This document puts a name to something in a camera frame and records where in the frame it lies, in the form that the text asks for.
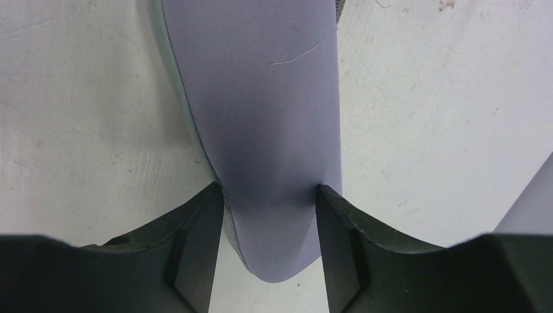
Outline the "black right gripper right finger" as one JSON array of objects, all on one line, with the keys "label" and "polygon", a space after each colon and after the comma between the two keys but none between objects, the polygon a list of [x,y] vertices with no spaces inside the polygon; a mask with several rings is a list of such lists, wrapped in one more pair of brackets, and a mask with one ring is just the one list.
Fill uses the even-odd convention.
[{"label": "black right gripper right finger", "polygon": [[327,185],[316,196],[331,312],[551,312],[552,237],[484,234],[449,248],[409,236]]}]

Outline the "lilac umbrella case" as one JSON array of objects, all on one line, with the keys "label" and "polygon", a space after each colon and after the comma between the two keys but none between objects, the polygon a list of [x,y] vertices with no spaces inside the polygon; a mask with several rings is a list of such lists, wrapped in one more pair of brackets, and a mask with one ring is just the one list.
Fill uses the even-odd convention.
[{"label": "lilac umbrella case", "polygon": [[320,256],[316,189],[342,190],[334,1],[150,1],[153,33],[226,235],[270,283]]}]

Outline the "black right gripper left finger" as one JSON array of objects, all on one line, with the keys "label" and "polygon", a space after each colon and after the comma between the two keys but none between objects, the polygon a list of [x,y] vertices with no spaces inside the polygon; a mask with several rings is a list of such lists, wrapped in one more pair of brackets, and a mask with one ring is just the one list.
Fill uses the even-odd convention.
[{"label": "black right gripper left finger", "polygon": [[224,201],[211,183],[103,245],[1,237],[2,312],[207,312]]}]

